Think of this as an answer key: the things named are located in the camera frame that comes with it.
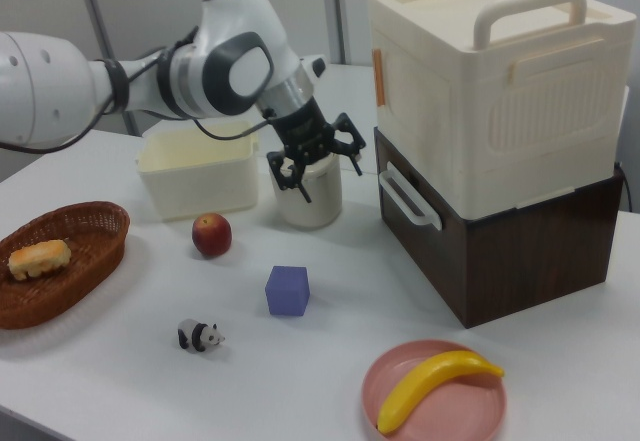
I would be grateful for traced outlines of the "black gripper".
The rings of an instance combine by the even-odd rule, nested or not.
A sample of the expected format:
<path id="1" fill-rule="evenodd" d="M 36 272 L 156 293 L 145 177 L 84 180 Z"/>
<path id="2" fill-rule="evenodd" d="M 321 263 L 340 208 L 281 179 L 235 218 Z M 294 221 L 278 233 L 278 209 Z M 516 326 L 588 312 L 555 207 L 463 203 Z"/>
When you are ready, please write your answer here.
<path id="1" fill-rule="evenodd" d="M 329 124 L 314 97 L 291 112 L 263 98 L 258 99 L 256 106 L 283 145 L 281 151 L 267 153 L 271 173 L 281 191 L 297 189 L 310 203 L 311 197 L 303 185 L 306 166 L 330 153 L 348 158 L 356 174 L 363 174 L 359 160 L 366 142 L 346 113 Z M 348 135 L 350 141 L 338 139 L 338 134 Z"/>

